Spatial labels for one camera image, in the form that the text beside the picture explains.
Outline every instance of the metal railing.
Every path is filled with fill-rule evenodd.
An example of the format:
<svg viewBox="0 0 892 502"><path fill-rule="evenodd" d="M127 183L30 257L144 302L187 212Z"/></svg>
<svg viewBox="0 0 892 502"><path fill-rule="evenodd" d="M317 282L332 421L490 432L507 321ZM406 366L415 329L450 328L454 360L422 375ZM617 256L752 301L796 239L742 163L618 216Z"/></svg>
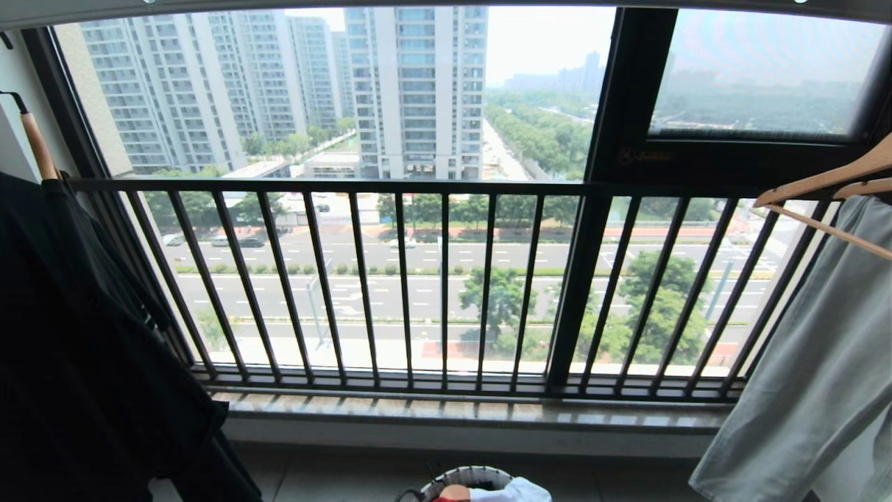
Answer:
<svg viewBox="0 0 892 502"><path fill-rule="evenodd" d="M739 200L736 197L723 197L724 208L718 215L712 234L704 238L705 251L699 263L696 276L687 292L683 307L674 321L674 328L668 342L662 347L662 355L659 363L652 365L650 369L642 372L635 363L636 349L646 336L648 320L651 311L657 301L660 285L664 279L667 266L673 256L675 246L682 227L703 228L703 224L687 225L684 217L691 201L688 194L679 197L678 190L672 188L649 188L648 191L629 193L623 189L605 184L568 184L568 183L463 183L452 181L345 181L345 180L207 180L207 179L127 179L127 180L72 180L72 187L78 191L87 192L90 197L121 197L124 196L132 208L136 226L141 230L148 250L154 260L154 264L160 270L164 284L167 287L169 298L176 307L182 320L184 333L191 341L191 352L194 356L192 371L204 385L210 389L252 389L255 391L334 391L339 393L371 392L371 393L424 393L424 394L450 394L478 397L567 397L567 398L599 398L599 399L630 399L650 401L675 401L675 402L733 402L739 396L745 385L746 378L755 366L762 354L764 343L773 335L773 322L777 317L777 307L781 304L789 289L796 270L804 265L803 258L806 249L815 239L814 230L808 229L800 232L798 241L790 244L790 250L786 253L785 263L777 269L772 278L772 290L766 291L767 296L764 307L758 313L754 322L748 325L749 333L739 344L739 351L734 356L728 371L721 376L715 376L707 371L711 357L714 355L717 345L731 322L735 307L741 300L744 289L756 269L757 262L762 255L766 243L772 235L777 214L770 213L764 219L762 228L756 239L748 249L747 259L737 273L736 282L728 294L722 313L712 325L708 336L704 335L702 350L699 353L696 364L693 364L685 374L668 370L673 366L673 357L679 349L680 342L685 336L691 316L698 308L698 299L705 284L711 280L710 271L714 267L716 257L720 254L723 242L727 242L727 231L732 223L733 216L738 207ZM211 351L206 346L202 333L190 310L187 298L178 282L178 274L173 270L165 255L164 244L159 239L156 229L153 227L151 213L146 210L142 192L166 192L171 207L176 215L176 221L185 238L189 254L194 260L195 269L201 279L204 290L207 293L211 308L216 320L222 329L226 346L232 354L231 362L215 360ZM202 246L194 231L194 223L190 221L190 215L184 206L182 194L184 192L203 191L210 192L213 208L219 217L220 226L225 235L228 249L235 261L235 269L239 282L244 290L253 323L256 325L257 334L262 344L262 353L266 359L265 364L248 364L242 354L239 340L231 326L231 318L221 302L214 277L209 269L208 262L202 253ZM233 217L227 209L224 192L256 193L260 206L263 229L269 241L275 274L278 276L278 285L281 286L284 303L288 312L287 325L290 326L297 345L301 364L281 364L283 354L281 348L276 349L271 341L267 322L264 319L261 301L255 293L252 283L252 274L249 265L245 262L239 237L236 235ZM306 215L306 231L312 246L315 270L318 273L318 285L321 291L322 304L324 306L325 325L330 333L331 346L334 351L333 365L313 364L311 361L312 350L308 347L305 336L305 328L301 326L301 314L298 302L295 300L289 270L285 262L283 246L277 231L275 215L271 210L269 194L273 192L297 192L302 194L303 209ZM368 334L368 350L371 364L368 367L351 367L344 362L343 340L339 336L339 323L336 321L335 303L329 278L329 266L323 250L321 239L320 221L317 208L313 204L314 193L338 192L346 195L349 210L352 234L353 251L356 256L356 273L359 281L359 292L362 302L362 322ZM369 269L367 267L367 254L364 249L364 239L361 233L359 194L382 193L393 194L396 223L396 240L399 262L399 281L401 285L401 297L389 298L390 301L399 301L402 306L401 327L405 349L405 367L399 370L379 367L379 354L376 352L376 322L370 301ZM438 271L440 280L440 364L438 371L429 368L420 368L413 365L413 339L412 320L409 315L409 272L407 267L407 228L406 212L403 202L404 194L436 194L441 202L441 236L442 254L441 267ZM489 201L486 212L485 239L480 252L483 255L483 283L481 285L481 301L479 307L479 337L476 340L476 364L474 370L451 369L450 354L450 196L464 194L482 194L488 196ZM500 197L506 195L526 195L534 199L532 219L529 225L530 243L526 256L523 276L522 304L519 308L519 321L516 326L516 345L513 350L513 360L509 361L505 372L487 371L484 368L484 358L491 341L487 337L487 330L491 325L487 316L490 312L489 305L491 291L491 277L493 275L493 248L498 245L495 242L495 228L497 224L497 203ZM551 348L556 342L575 344L579 333L563 332L561 322L552 322L551 337L549 342L548 364L543 371L524 371L524 338L528 335L527 328L531 312L531 295L533 294L533 279L535 275L536 256L540 252L540 237L543 222L543 208L547 197L586 197L603 198L629 197L628 208L624 220L620 220L622 231L615 241L615 260L610 266L607 275L607 285L601 293L598 302L599 308L595 315L594 330L591 334L592 341L588 347L583 347L576 359L566 356L557 357ZM637 305L639 317L631 327L628 347L625 356L619 363L615 372L599 370L598 358L603 349L602 335L608 324L608 316L611 305L614 304L617 290L624 281L624 267L628 265L626 256L630 246L636 246L633 239L633 230L636 227L636 218L639 214L642 198L644 197L677 197L673 218L666 227L665 239L659 245L656 265L649 278L647 293L644 294ZM822 218L828 210L827 203L819 203L812 216ZM576 225L591 225L592 222L577 221ZM597 236L598 246L603 243L603 235ZM579 246L580 243L571 241L569 248ZM558 302L560 316L579 318L585 315L584 310L575 305L580 302L564 301L567 293L566 284L592 282L591 276L584 273L580 275L572 265L566 265L562 284L561 301ZM754 349L757 349L755 358L748 361ZM566 382L555 384L549 381L549 373L555 370L568 373Z"/></svg>

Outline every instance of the hanging clothes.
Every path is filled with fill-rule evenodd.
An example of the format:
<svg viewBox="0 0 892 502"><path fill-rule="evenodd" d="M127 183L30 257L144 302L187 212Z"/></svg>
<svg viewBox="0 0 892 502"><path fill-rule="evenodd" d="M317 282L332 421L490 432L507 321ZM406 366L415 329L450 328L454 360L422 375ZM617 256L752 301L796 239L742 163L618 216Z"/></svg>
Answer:
<svg viewBox="0 0 892 502"><path fill-rule="evenodd" d="M850 197L837 226L892 248L892 207L876 197ZM722 502L802 500L890 402L892 262L830 238L690 485ZM888 423L882 430L888 437ZM881 443L875 458L885 465L852 500L885 500L877 498L890 488Z"/></svg>
<svg viewBox="0 0 892 502"><path fill-rule="evenodd" d="M219 432L227 404L153 335L167 313L63 181L0 174L0 277L5 497L151 500L170 477L186 502L260 501Z"/></svg>

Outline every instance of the white car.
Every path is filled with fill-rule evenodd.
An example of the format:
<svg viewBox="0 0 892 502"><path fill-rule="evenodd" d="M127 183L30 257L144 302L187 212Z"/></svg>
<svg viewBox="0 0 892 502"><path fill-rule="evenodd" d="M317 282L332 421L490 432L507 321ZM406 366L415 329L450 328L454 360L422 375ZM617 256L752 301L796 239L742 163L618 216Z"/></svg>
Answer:
<svg viewBox="0 0 892 502"><path fill-rule="evenodd" d="M413 247L415 247L415 245L416 245L416 242L413 238L406 239L406 249L412 249ZM400 240L398 238L395 238L394 240L392 240L391 247L400 247Z"/></svg>

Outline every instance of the railing bar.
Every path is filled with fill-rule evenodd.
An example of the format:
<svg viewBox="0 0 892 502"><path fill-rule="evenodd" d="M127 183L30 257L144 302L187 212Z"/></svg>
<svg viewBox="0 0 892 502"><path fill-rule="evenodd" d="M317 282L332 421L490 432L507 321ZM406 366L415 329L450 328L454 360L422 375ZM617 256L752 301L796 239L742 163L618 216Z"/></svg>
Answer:
<svg viewBox="0 0 892 502"><path fill-rule="evenodd" d="M406 222L402 204L402 192L393 194L396 207L397 243L400 255L400 286L402 289L402 326L406 338L406 371L409 375L409 386L412 386L412 327L409 318L409 280L406 271Z"/></svg>
<svg viewBox="0 0 892 502"><path fill-rule="evenodd" d="M195 350L198 351L198 356L202 359L202 364L204 364L204 367L207 369L211 378L217 378L217 368L214 366L211 357L208 355L208 349L204 346L202 337L198 334L198 328L195 326L195 321L189 313L189 307L183 299L183 293L179 290L177 280L174 278L173 272L170 271L167 257L164 255L164 252L161 251L161 245L158 244L158 239L155 238L155 232L152 229L152 224L149 223L149 218L145 213L143 204L140 202L136 192L126 193L127 199L130 201L130 206L133 207L133 212L136 215L136 221L139 223L139 228L142 229L143 235L145 235L145 240L149 245L149 249L152 251L152 256L154 257L155 262L158 264L161 276L164 278L164 282L167 283L170 295L173 297L174 303L177 304L177 309L183 317L183 322L186 324L189 336L192 338L192 343L195 344Z"/></svg>
<svg viewBox="0 0 892 502"><path fill-rule="evenodd" d="M359 268L359 287L362 291L362 310L366 315L366 333L368 335L368 353L372 358L372 375L375 387L381 385L378 374L378 354L375 347L375 328L372 323L372 304L368 294L368 277L366 276L366 255L362 246L362 227L359 226L359 202L356 194L349 194L350 217L353 223L353 245L356 247L356 266Z"/></svg>
<svg viewBox="0 0 892 502"><path fill-rule="evenodd" d="M765 248L765 243L768 242L768 238L771 236L772 230L774 229L774 223L777 221L777 213L774 211L768 213L768 216L765 218L765 223L762 225L762 230L759 232L759 237L756 238L756 242L753 243L753 247L749 252L749 257L744 263L743 268L740 270L737 282L734 284L734 289L731 290L731 295L728 297L728 301L722 309L722 315L719 316L719 320L715 323L715 327L713 328L713 333L709 336L709 340L706 341L706 345L703 347L703 352L700 353L700 359L697 361L694 373L691 375L688 385L684 389L685 396L690 397L697 382L703 376L703 370L709 363L709 358L712 356L715 346L722 337L725 326L728 325L728 321L734 313L734 308L737 306L737 302L740 300L743 290L747 287L749 276L756 268L759 256L762 254L762 251Z"/></svg>
<svg viewBox="0 0 892 502"><path fill-rule="evenodd" d="M657 375L654 377L654 381L650 386L650 394L652 396L656 395L660 384L663 383L666 368L668 368L669 363L672 362L672 358L675 355L675 349L678 348L681 336L684 334L684 329L688 326L688 320L693 314L694 309L697 308L700 291L703 290L703 285L706 284L706 281L709 279L709 269L712 268L715 257L718 256L719 249L722 247L722 240L724 239L725 232L728 230L728 225L731 224L731 218L734 216L734 211L737 210L737 202L738 199L736 198L725 200L724 211L722 211L722 215L719 217L719 221L715 225L713 237L709 241L709 247L706 248L706 255L703 257L703 262L700 264L700 270L697 271L697 277L694 278L694 284L691 286L688 298L684 302L681 315L679 315L678 322L675 324L675 330L673 331L672 337L669 338L669 346L663 353L663 359L660 360Z"/></svg>
<svg viewBox="0 0 892 502"><path fill-rule="evenodd" d="M214 309L214 313L217 315L220 328L223 330L223 336L226 338L229 350L232 351L235 365L238 366L238 371L242 375L242 380L248 381L248 370L244 365L242 353L238 349L238 343L235 341L235 335L232 332L232 327L229 325L226 311L223 310L223 305L220 303L217 289L214 287L214 281L211 279L211 273L208 272L208 265L204 262L202 250L198 247L198 239L195 238L195 233L192 231L192 223L189 221L189 215L186 213L186 208L183 206L183 199L181 199L179 193L175 191L168 192L168 197L170 197L173 211L177 215L179 226L183 229L183 236L186 238L186 243L189 245L189 251L192 253L192 257L195 260L195 267L198 269L198 274L202 278L204 288L208 292L208 299L211 301L211 306Z"/></svg>
<svg viewBox="0 0 892 502"><path fill-rule="evenodd" d="M486 317L489 312L490 274L492 272L492 237L496 226L496 201L498 196L490 196L489 213L486 222L486 252L483 259L483 295L480 298L480 347L477 351L477 390L483 386L483 355L486 349Z"/></svg>
<svg viewBox="0 0 892 502"><path fill-rule="evenodd" d="M595 323L595 332L591 337L591 347L589 347L589 355L585 360L585 370L582 372L582 379L579 382L580 392L584 392L585 388L589 385L591 367L595 364L595 357L598 356L598 349L601 345L601 335L604 333L604 327L607 326L607 317L610 314L610 304L613 303L616 286L619 283L619 276L620 273L623 272L625 253L629 248L629 241L632 240L632 230L635 228L635 219L638 217L640 206L641 197L632 197L632 200L629 202L629 207L626 210L623 232L620 234L619 243L616 246L613 268L610 270L610 277L607 279L607 287L604 289L604 297L601 299L601 310L598 314L598 321Z"/></svg>
<svg viewBox="0 0 892 502"><path fill-rule="evenodd" d="M635 351L638 349L638 344L641 342L641 336L644 334L644 328L647 326L650 309L654 306L654 300L657 299L660 282L663 280L663 274L666 270L666 266L669 264L669 258L672 257L675 240L678 238L678 232L681 230L681 224L684 222L684 214L688 212L688 204L690 204L690 198L682 197L679 199L678 205L675 206L675 216L672 219L672 224L669 225L669 231L666 234L663 249L660 251L660 256L657 259L657 266L654 268L654 275L650 280L648 294L644 297L644 301L641 304L638 321L635 323L635 330L632 333L632 340L629 343L629 352L625 355L623 367L616 379L616 386L614 387L616 394L619 394L623 390L623 384L629 374L632 360L635 358Z"/></svg>
<svg viewBox="0 0 892 502"><path fill-rule="evenodd" d="M337 362L337 371L341 375L341 382L347 381L347 376L343 372L343 357L341 354L341 339L337 332L337 322L335 322L335 307L332 304L332 294L328 287L328 270L326 270L326 260L322 255L322 242L319 238L319 226L316 222L316 206L313 205L312 192L302 192L303 208L307 214L307 225L310 227L310 240L313 244L313 255L316 257L316 268L319 274L319 288L322 289L322 301L326 306L326 318L328 319L328 330L332 337L332 346L334 346L334 359Z"/></svg>
<svg viewBox="0 0 892 502"><path fill-rule="evenodd" d="M533 216L533 234L530 236L530 255L526 262L526 277L524 278L524 301L520 309L520 323L517 325L517 347L514 353L514 369L511 371L511 390L517 387L517 372L520 369L520 357L524 352L524 332L526 329L526 316L530 310L530 294L533 291L533 272L536 266L536 249L539 246L539 230L542 225L542 207L545 206L545 196L536 197L536 209Z"/></svg>
<svg viewBox="0 0 892 502"><path fill-rule="evenodd" d="M212 192L211 194L214 197L214 205L217 206L217 214L220 218L220 224L223 225L223 231L226 233L229 250L232 252L232 259L235 261L235 268L238 270L238 278L242 282L244 295L248 299L251 315L253 315L254 323L257 325L257 334L260 335L260 343L263 344L263 350L267 353L269 367L272 368L273 376L276 378L276 381L281 381L282 372L279 371L276 354L273 352L272 342L269 341L267 325L263 321L263 312L260 310L260 303L257 301L257 295L254 294L254 285L251 283L251 276L248 274L248 268L244 265L242 247L238 243L238 238L235 236L235 228L232 226L232 216L229 215L226 201L223 200L223 192Z"/></svg>
<svg viewBox="0 0 892 502"><path fill-rule="evenodd" d="M440 326L442 328L440 352L442 352L442 387L447 388L449 367L449 195L443 194L442 212L442 244L440 258Z"/></svg>
<svg viewBox="0 0 892 502"><path fill-rule="evenodd" d="M282 245L278 239L276 232L276 219L269 208L269 198L266 192L257 192L257 202L260 204L260 212L263 214L263 223L267 228L267 237L269 238L269 246L273 250L273 260L276 262L276 270L279 274L279 281L282 283L282 292L285 295L285 306L288 308L288 316L291 318L291 326L294 329L294 336L297 338L297 348L301 353L301 361L303 361L303 369L307 372L307 381L313 382L313 369L310 367L310 357L307 354L307 343L303 339L303 330L301 329L301 317L297 313L297 305L294 303L294 293L291 291L291 281L288 279L288 271L285 265L285 259L282 257Z"/></svg>
<svg viewBox="0 0 892 502"><path fill-rule="evenodd" d="M827 209L830 207L830 201L821 201L814 208L812 212L812 219L816 221L820 221L824 215L827 213ZM805 255L805 251L808 249L809 244L811 244L812 239L814 238L814 233L817 231L815 227L805 226L802 231L802 235L799 236L799 241L796 243L796 247L793 249L793 252L790 254L789 260L787 261L787 266L784 268L783 272L780 274L777 282L775 283L774 289L772 290L771 295L768 296L768 299L765 301L764 309L762 313L759 314L756 322L753 323L753 330L750 331L749 337L747 337L747 341L744 342L743 347L740 349L737 359L734 361L734 364L731 365L731 370L728 372L728 375L725 377L722 382L722 387L719 389L719 392L722 393L723 396L728 394L728 390L731 388L731 384L737 379L740 368L747 361L747 357L749 357L749 353L753 350L753 347L756 345L756 342L759 340L759 337L762 335L762 330L764 330L765 326L768 324L769 318L771 318L774 313L775 307L777 307L778 302L781 301L781 296L784 291L787 289L790 280L793 278L793 274L796 272L796 268L799 266L799 262L802 261L802 257ZM812 256L812 260L806 266L807 270L811 270L811 266L814 263L814 259L817 258L819 253L815 253ZM782 312L786 313L787 305L789 305L789 301L783 307ZM768 345L768 342L771 339L771 336L774 334L774 330L777 325L775 324L772 327L771 331L768 333L768 337L762 344L762 347ZM760 348L758 355L761 357L762 350ZM755 367L756 361L754 361L750 367Z"/></svg>

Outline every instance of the high-rise building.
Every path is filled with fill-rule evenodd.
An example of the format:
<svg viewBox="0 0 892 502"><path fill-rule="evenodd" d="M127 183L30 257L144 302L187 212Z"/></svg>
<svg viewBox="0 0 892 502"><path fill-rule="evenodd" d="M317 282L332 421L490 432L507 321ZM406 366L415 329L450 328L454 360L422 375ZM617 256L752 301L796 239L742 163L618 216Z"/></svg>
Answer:
<svg viewBox="0 0 892 502"><path fill-rule="evenodd" d="M297 56L307 123L336 129L337 119L343 116L343 101L331 30L324 19L310 17L289 17L288 28Z"/></svg>
<svg viewBox="0 0 892 502"><path fill-rule="evenodd" d="M204 14L240 136L306 132L297 57L281 10Z"/></svg>
<svg viewBox="0 0 892 502"><path fill-rule="evenodd" d="M480 177L487 14L345 9L363 176Z"/></svg>
<svg viewBox="0 0 892 502"><path fill-rule="evenodd" d="M134 172L246 164L206 14L79 26Z"/></svg>
<svg viewBox="0 0 892 502"><path fill-rule="evenodd" d="M352 117L353 78L350 70L350 41L346 31L333 31L334 64L337 69L338 88L341 89L341 113L344 117Z"/></svg>

